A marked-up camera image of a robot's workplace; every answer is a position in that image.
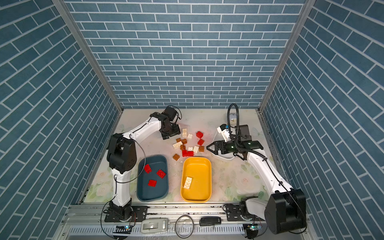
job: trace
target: yellow tray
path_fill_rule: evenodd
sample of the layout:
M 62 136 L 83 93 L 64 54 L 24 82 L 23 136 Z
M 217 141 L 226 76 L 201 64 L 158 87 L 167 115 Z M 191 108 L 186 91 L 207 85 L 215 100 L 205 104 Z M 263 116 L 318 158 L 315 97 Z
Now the yellow tray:
M 183 188 L 187 177 L 192 178 L 189 189 Z M 206 202 L 212 195 L 212 167 L 205 157 L 189 157 L 183 166 L 181 197 L 186 202 Z

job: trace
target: robotic arm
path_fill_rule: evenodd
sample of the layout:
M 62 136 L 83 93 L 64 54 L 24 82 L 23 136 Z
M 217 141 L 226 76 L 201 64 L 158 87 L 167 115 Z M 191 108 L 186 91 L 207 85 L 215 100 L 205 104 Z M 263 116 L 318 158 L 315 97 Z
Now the robotic arm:
M 156 131 L 161 132 L 163 139 L 180 134 L 179 126 L 176 122 L 171 122 L 176 116 L 178 117 L 178 112 L 168 106 L 162 113 L 152 113 L 144 123 L 129 132 L 111 136 L 107 161 L 115 181 L 113 186 L 115 195 L 109 203 L 109 211 L 116 219 L 124 222 L 130 220 L 132 215 L 129 183 L 132 181 L 130 181 L 131 170 L 137 161 L 136 143 L 140 144 Z
M 233 153 L 254 167 L 266 184 L 270 195 L 268 203 L 257 197 L 247 197 L 240 202 L 240 211 L 244 219 L 254 216 L 265 219 L 272 233 L 292 231 L 306 227 L 306 200 L 301 189 L 294 189 L 276 170 L 265 156 L 259 141 L 252 141 L 248 125 L 236 126 L 236 134 L 230 131 L 230 125 L 222 124 L 217 128 L 224 140 L 215 141 L 207 146 L 207 150 L 215 155 Z

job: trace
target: dark blue tray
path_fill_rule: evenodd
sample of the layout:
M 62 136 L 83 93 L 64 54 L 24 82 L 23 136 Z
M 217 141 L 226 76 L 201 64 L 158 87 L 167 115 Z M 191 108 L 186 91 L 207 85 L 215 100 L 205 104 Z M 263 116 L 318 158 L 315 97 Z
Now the dark blue tray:
M 165 198 L 165 196 L 168 194 L 167 159 L 161 155 L 147 157 L 146 164 L 149 164 L 152 172 L 146 173 L 143 170 L 143 173 L 137 178 L 137 198 L 142 202 L 150 202 Z M 144 159 L 139 163 L 137 174 L 140 173 L 143 167 Z M 161 179 L 161 177 L 156 174 L 159 169 L 166 173 L 163 179 Z M 157 181 L 156 187 L 148 186 L 150 179 Z

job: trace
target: brick wall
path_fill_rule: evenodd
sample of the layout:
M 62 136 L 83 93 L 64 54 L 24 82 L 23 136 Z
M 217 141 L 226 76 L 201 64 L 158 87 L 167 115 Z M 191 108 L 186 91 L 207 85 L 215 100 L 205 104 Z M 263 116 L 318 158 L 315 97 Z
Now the brick wall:
M 53 236 L 116 116 L 51 0 L 0 1 L 0 239 Z
M 265 110 L 319 239 L 384 239 L 383 13 L 317 0 Z
M 256 108 L 304 0 L 66 0 L 125 108 Z

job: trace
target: table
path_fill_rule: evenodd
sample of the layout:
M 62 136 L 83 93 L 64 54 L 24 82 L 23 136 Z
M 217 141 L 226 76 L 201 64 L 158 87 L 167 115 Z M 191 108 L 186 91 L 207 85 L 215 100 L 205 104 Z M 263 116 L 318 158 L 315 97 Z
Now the table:
M 143 123 L 150 114 L 161 112 L 162 109 L 126 109 L 122 113 L 115 133 L 127 132 L 139 124 Z M 194 136 L 188 139 L 187 147 L 197 146 L 198 138 L 196 132 L 204 133 L 204 146 L 213 142 L 216 128 L 227 120 L 227 109 L 181 109 L 182 119 L 178 120 L 180 130 L 187 128 L 188 133 Z M 267 154 L 267 157 L 273 162 L 270 149 L 268 148 L 264 137 L 256 110 L 240 109 L 240 124 L 247 124 L 252 136 L 252 140 L 258 140 Z M 172 144 L 176 143 L 176 138 L 182 138 L 181 135 L 173 136 L 163 140 L 160 132 L 155 132 L 147 139 L 141 142 L 147 156 L 163 155 L 167 159 L 168 166 L 168 195 L 151 203 L 186 203 L 180 196 L 180 182 L 183 169 L 183 162 L 186 157 L 182 157 L 180 149 L 173 149 Z M 138 162 L 144 158 L 143 152 L 137 146 Z M 175 161 L 172 156 L 177 153 L 180 159 Z M 207 150 L 199 152 L 196 156 L 206 157 L 212 163 L 212 196 L 207 202 L 238 202 L 244 196 L 258 196 L 262 200 L 267 201 L 269 195 L 264 188 L 264 182 L 260 179 L 258 172 L 250 166 L 246 161 L 236 157 L 231 161 L 222 161 L 214 158 Z M 137 165 L 133 168 L 131 179 L 137 176 Z M 140 202 L 136 196 L 136 181 L 130 184 L 130 194 L 132 202 Z M 102 203 L 111 200 L 113 197 L 113 176 L 109 163 L 104 155 L 96 175 L 92 181 L 90 189 L 85 197 L 85 203 Z

